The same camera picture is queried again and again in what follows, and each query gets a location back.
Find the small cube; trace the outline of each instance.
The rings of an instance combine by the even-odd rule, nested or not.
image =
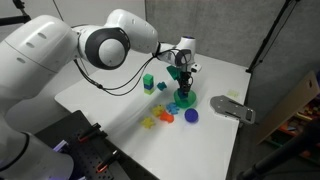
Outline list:
[[[148,89],[144,89],[144,93],[151,95],[154,92],[154,88],[148,90]]]
[[[143,76],[143,84],[151,85],[153,84],[153,76],[150,74],[146,74]]]
[[[153,83],[151,85],[143,84],[144,89],[151,90],[153,88]]]

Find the black cable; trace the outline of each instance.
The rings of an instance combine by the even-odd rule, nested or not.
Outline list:
[[[129,91],[127,91],[127,92],[125,92],[125,93],[122,93],[122,94],[114,94],[114,93],[109,92],[109,91],[106,90],[106,89],[103,89],[103,90],[104,90],[105,92],[107,92],[108,94],[113,95],[113,96],[123,96],[123,95],[129,94],[129,93],[130,93],[131,91],[133,91],[133,90],[137,87],[137,85],[139,84],[144,70],[146,69],[146,67],[148,66],[148,64],[151,62],[151,60],[152,60],[153,58],[155,58],[155,57],[152,57],[151,59],[149,59],[149,60],[147,61],[148,63],[144,66],[144,68],[143,68],[143,70],[142,70],[142,72],[141,72],[141,74],[140,74],[140,77],[139,77],[137,83],[136,83]]]
[[[182,52],[182,51],[179,50],[179,49],[169,49],[169,50],[166,50],[166,51],[163,51],[163,52],[158,53],[158,55],[163,54],[163,53],[165,53],[165,52],[171,52],[174,56],[176,56],[176,54],[175,54],[172,50],[178,50],[179,52]],[[185,64],[187,64],[190,60],[187,61],[187,58],[185,57],[185,55],[184,55],[183,52],[182,52],[182,54],[183,54],[184,59],[185,59],[185,62],[186,62]],[[79,63],[78,63],[78,61],[77,61],[76,59],[74,60],[74,62],[75,62],[75,64],[77,65],[77,67],[78,67],[81,75],[82,75],[89,83],[91,83],[92,85],[96,86],[98,89],[101,89],[101,90],[107,92],[107,93],[110,94],[110,95],[113,95],[113,96],[123,96],[123,95],[126,95],[126,94],[130,93],[131,91],[133,91],[133,90],[136,88],[136,86],[137,86],[138,83],[140,82],[140,79],[141,79],[142,74],[143,74],[143,72],[145,71],[146,67],[147,67],[147,66],[149,65],[149,63],[150,63],[154,58],[156,58],[156,57],[157,57],[157,55],[152,56],[150,59],[148,59],[148,60],[140,67],[140,69],[136,72],[136,74],[135,74],[128,82],[126,82],[125,84],[123,84],[123,85],[121,85],[121,86],[119,86],[119,87],[115,87],[115,88],[105,88],[105,87],[103,87],[102,84],[99,84],[98,82],[94,81],[93,79],[91,79],[91,78],[89,77],[89,74],[88,74],[88,72],[87,72],[86,69],[85,69],[85,70],[86,70],[87,74],[82,70],[82,68],[80,67],[80,65],[79,65]],[[117,89],[120,89],[120,88],[128,85],[130,82],[132,82],[133,79],[135,79],[135,78],[137,77],[137,75],[140,73],[141,70],[142,70],[142,72],[141,72],[141,74],[140,74],[140,77],[139,77],[138,81],[136,82],[136,84],[135,84],[129,91],[127,91],[127,92],[125,92],[125,93],[122,93],[122,94],[115,94],[115,93],[109,92],[110,90],[117,90]]]
[[[136,84],[135,84],[129,91],[127,91],[127,92],[125,92],[125,93],[122,93],[122,94],[111,93],[111,92],[109,92],[108,90],[110,90],[110,89],[111,89],[111,90],[119,89],[119,88],[127,85],[129,82],[131,82],[131,81],[134,79],[134,77],[131,78],[126,84],[124,84],[124,85],[122,85],[122,86],[119,86],[119,87],[117,87],[117,88],[105,88],[105,87],[103,87],[103,85],[97,83],[96,81],[94,81],[94,80],[92,80],[90,77],[88,77],[88,76],[84,73],[84,71],[81,69],[81,67],[79,66],[79,63],[78,63],[77,60],[74,60],[74,62],[75,62],[75,64],[77,65],[77,67],[78,67],[80,73],[82,74],[82,76],[83,76],[89,83],[91,83],[92,85],[96,86],[98,89],[101,89],[101,90],[107,92],[107,93],[110,94],[110,95],[113,95],[113,96],[123,96],[123,95],[126,95],[126,94],[130,93],[131,91],[133,91],[133,90],[136,88],[136,86],[137,86],[138,83],[140,82],[140,79],[141,79],[141,77],[142,77],[142,74],[143,74],[144,70],[146,69],[146,67],[148,66],[148,64],[149,64],[154,58],[155,58],[154,56],[151,57],[149,60],[147,60],[147,61],[141,66],[141,68],[138,70],[138,72],[137,72],[137,73],[135,74],[135,76],[134,76],[134,77],[136,77],[136,75],[142,70],[142,72],[141,72],[141,74],[140,74],[140,77],[139,77],[138,81],[136,82]]]
[[[287,23],[288,19],[290,18],[290,16],[291,16],[291,14],[292,14],[293,10],[295,9],[295,7],[296,7],[297,3],[298,3],[298,2],[297,2],[297,1],[295,1],[295,4],[293,5],[293,7],[292,7],[292,9],[291,9],[290,13],[288,14],[288,16],[287,16],[286,20],[284,21],[284,23],[283,23],[283,24],[282,24],[282,26],[280,27],[279,31],[277,32],[276,36],[274,37],[274,39],[273,39],[273,40],[272,40],[272,42],[270,43],[269,48],[267,49],[266,53],[264,54],[264,56],[263,56],[262,58],[260,58],[260,60],[259,60],[258,64],[256,64],[256,65],[252,68],[252,71],[253,71],[256,67],[258,67],[258,66],[263,62],[264,58],[265,58],[265,57],[267,56],[267,54],[269,53],[269,51],[270,51],[270,49],[271,49],[272,45],[274,44],[274,42],[275,42],[275,41],[276,41],[276,39],[278,38],[278,36],[279,36],[279,34],[280,34],[281,30],[283,29],[284,25]]]
[[[59,13],[59,16],[60,16],[61,20],[64,21],[63,18],[62,18],[61,13],[60,13],[60,11],[59,11],[59,8],[58,8],[58,6],[57,6],[57,4],[56,4],[56,1],[55,1],[55,0],[52,0],[52,1],[53,1],[54,6],[56,7],[56,9],[57,9],[57,11],[58,11],[58,13]]]
[[[78,24],[78,25],[74,25],[74,26],[71,26],[71,28],[75,28],[75,27],[79,27],[79,26],[86,26],[88,24]]]
[[[146,62],[140,67],[140,69],[136,72],[136,74],[135,74],[128,82],[126,82],[125,84],[123,84],[123,85],[121,85],[121,86],[119,86],[119,87],[115,87],[115,88],[105,88],[105,89],[106,89],[106,90],[117,90],[117,89],[120,89],[120,88],[126,86],[127,84],[129,84],[129,83],[139,74],[139,72],[142,70],[143,67],[145,67],[147,64],[149,64],[149,60],[146,61]]]
[[[271,172],[265,175],[262,175],[262,179],[267,176],[279,175],[279,174],[290,174],[290,173],[311,173],[311,172],[320,172],[320,169],[312,169],[312,170],[289,170],[289,171],[278,171],[278,172]]]
[[[82,58],[80,58],[80,61],[81,61],[81,64],[82,64],[82,66],[83,66],[84,70],[86,71],[87,75],[89,76],[89,73],[88,73],[88,71],[87,71],[86,66],[85,66],[85,65],[84,65],[84,63],[83,63]]]

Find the orange block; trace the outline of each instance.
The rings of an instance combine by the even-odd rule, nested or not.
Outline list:
[[[172,114],[167,113],[167,111],[163,111],[160,115],[160,120],[172,123],[174,121],[174,116]]]

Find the green block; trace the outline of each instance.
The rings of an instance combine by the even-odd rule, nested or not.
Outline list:
[[[148,89],[144,89],[144,93],[151,95],[154,92],[154,88],[148,90]]]
[[[143,84],[150,86],[153,84],[153,76],[150,74],[146,74],[143,76]]]
[[[168,66],[167,71],[171,75],[173,80],[177,80],[179,77],[180,69],[174,67],[174,66]]]

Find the blue block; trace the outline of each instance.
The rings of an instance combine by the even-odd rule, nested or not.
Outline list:
[[[151,90],[153,88],[153,83],[151,85],[143,84],[143,87],[147,90]]]
[[[183,92],[181,92],[180,89],[178,89],[178,96],[179,96],[180,99],[188,98],[188,94],[184,94]]]
[[[160,91],[163,91],[165,88],[167,88],[167,85],[166,83],[161,82],[161,83],[158,83],[157,87]]]

